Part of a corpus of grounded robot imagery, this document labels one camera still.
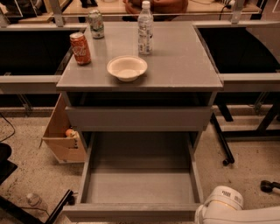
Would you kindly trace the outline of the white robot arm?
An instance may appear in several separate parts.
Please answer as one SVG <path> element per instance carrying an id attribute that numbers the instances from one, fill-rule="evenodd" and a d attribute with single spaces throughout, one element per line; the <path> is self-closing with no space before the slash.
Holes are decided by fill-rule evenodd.
<path id="1" fill-rule="evenodd" d="M 194 215 L 195 224 L 280 224 L 280 206 L 243 209 L 243 197 L 235 189 L 219 185 Z"/>

